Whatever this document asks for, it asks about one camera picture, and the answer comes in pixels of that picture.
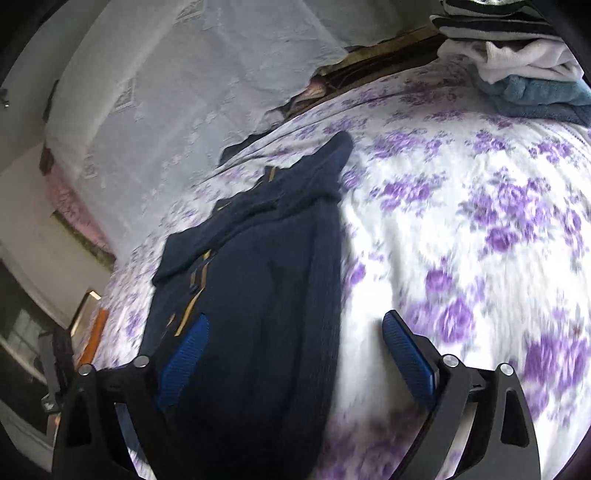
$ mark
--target yellow stripe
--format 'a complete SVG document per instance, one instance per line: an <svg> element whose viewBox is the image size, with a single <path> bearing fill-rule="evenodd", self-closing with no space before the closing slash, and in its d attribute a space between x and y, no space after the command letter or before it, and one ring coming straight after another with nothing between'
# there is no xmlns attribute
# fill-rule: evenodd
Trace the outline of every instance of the yellow stripe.
<svg viewBox="0 0 591 480"><path fill-rule="evenodd" d="M199 290L197 292L197 294L189 302L189 305L187 305L187 309L185 310L185 313L183 315L183 319L181 320L181 323L178 326L177 331L174 333L175 337L178 337L183 332L184 326L187 324L189 316L191 315L191 312L193 311L193 307L195 306L195 302L197 301L197 299L199 298L199 296L201 295L203 290L205 290L205 282L207 280L207 266L208 265L209 265L209 262L207 262L203 266L203 270L201 270L201 290Z"/></svg>

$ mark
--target folded clothes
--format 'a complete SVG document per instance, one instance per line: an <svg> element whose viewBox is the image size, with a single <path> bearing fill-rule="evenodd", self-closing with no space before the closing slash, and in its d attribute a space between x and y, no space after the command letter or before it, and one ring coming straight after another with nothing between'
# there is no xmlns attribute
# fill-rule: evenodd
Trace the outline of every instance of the folded clothes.
<svg viewBox="0 0 591 480"><path fill-rule="evenodd" d="M572 122L591 127L591 106L576 106L568 103L552 103L551 105L517 105L501 97L490 96L496 110L505 116L523 118L547 118L559 122Z"/></svg>
<svg viewBox="0 0 591 480"><path fill-rule="evenodd" d="M479 40L561 40L548 22L517 13L505 18L446 17L431 15L431 23L448 38L477 38Z"/></svg>
<svg viewBox="0 0 591 480"><path fill-rule="evenodd" d="M508 17L521 12L540 18L540 14L526 0L496 0L491 3L483 3L482 0L441 0L441 4L448 15Z"/></svg>
<svg viewBox="0 0 591 480"><path fill-rule="evenodd" d="M500 97L516 105L550 105L552 103L591 105L591 88L583 80L555 82L509 75L490 84L480 78L476 68L470 74L476 86L487 95Z"/></svg>
<svg viewBox="0 0 591 480"><path fill-rule="evenodd" d="M583 69L563 41L535 40L529 43L446 40L437 50L439 57L465 55L474 61L480 77L495 83L509 75L576 82Z"/></svg>

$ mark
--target black and white striped garment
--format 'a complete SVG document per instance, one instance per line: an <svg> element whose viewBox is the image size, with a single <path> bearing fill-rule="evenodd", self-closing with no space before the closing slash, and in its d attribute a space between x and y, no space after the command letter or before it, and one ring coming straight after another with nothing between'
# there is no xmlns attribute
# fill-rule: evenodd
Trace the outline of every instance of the black and white striped garment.
<svg viewBox="0 0 591 480"><path fill-rule="evenodd" d="M431 23L447 38L476 40L561 40L556 30L544 20L525 14L506 18L444 17L431 15Z"/></svg>
<svg viewBox="0 0 591 480"><path fill-rule="evenodd" d="M525 13L541 18L540 14L525 0L441 0L448 15L465 17L508 17Z"/></svg>

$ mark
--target silver screw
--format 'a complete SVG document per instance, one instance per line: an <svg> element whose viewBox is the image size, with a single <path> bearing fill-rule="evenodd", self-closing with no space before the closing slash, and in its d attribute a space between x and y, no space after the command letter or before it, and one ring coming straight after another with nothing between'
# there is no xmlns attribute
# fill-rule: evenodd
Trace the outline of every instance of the silver screw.
<svg viewBox="0 0 591 480"><path fill-rule="evenodd" d="M509 364L501 364L501 372L503 372L507 377L513 375L513 367Z"/></svg>
<svg viewBox="0 0 591 480"><path fill-rule="evenodd" d="M443 363L448 367L454 368L460 364L460 361L454 355L446 355L443 357Z"/></svg>
<svg viewBox="0 0 591 480"><path fill-rule="evenodd" d="M148 365L149 362L150 362L150 359L145 355L140 355L140 356L137 356L136 358L134 358L134 366L136 368L143 368L146 365Z"/></svg>
<svg viewBox="0 0 591 480"><path fill-rule="evenodd" d="M92 365L91 364L84 364L78 369L78 373L85 377L90 372L92 372Z"/></svg>

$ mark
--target pink fabric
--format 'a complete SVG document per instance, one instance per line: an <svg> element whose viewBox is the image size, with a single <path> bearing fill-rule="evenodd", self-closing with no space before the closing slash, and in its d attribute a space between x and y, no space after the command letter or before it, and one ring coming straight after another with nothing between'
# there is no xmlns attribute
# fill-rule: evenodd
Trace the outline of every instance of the pink fabric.
<svg viewBox="0 0 591 480"><path fill-rule="evenodd" d="M46 175L46 180L50 202L56 210L93 245L107 253L112 253L105 234L100 230L84 203L72 189L63 170L57 163L51 166L51 170Z"/></svg>

